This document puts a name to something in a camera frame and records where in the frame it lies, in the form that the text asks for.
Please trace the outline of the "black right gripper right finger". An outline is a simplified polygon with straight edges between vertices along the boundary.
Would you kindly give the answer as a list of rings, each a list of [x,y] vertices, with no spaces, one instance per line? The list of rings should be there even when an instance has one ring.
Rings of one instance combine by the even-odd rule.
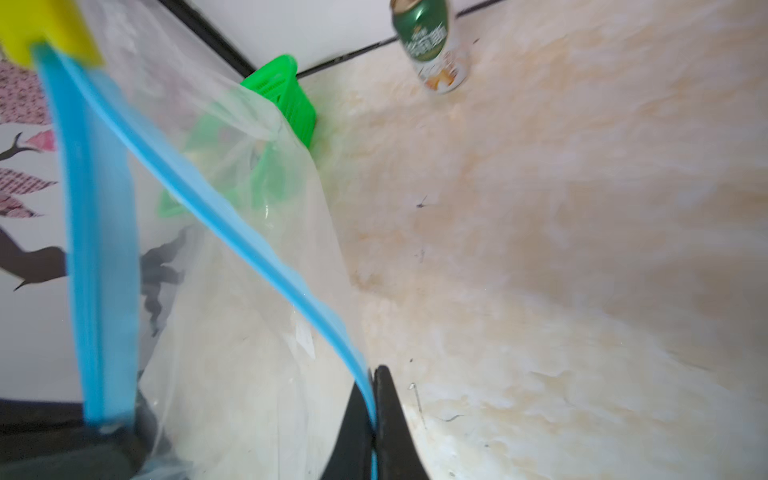
[[[377,407],[375,451],[377,474],[382,480],[429,480],[417,453],[390,369],[374,372]]]

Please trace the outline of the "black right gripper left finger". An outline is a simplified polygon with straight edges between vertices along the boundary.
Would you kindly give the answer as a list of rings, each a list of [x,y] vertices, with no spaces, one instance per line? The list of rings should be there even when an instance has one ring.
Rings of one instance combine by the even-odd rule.
[[[353,385],[342,424],[321,480],[371,480],[374,433],[362,393]]]

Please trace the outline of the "clear zip top bag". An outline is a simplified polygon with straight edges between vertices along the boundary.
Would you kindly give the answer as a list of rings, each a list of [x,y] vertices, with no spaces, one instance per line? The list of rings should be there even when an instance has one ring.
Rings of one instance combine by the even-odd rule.
[[[151,1],[5,1],[45,129],[1,159],[1,288],[63,311],[79,427],[5,440],[5,479],[320,479],[354,384],[376,406],[315,163]],[[183,152],[198,117],[273,142],[300,189],[236,207]]]

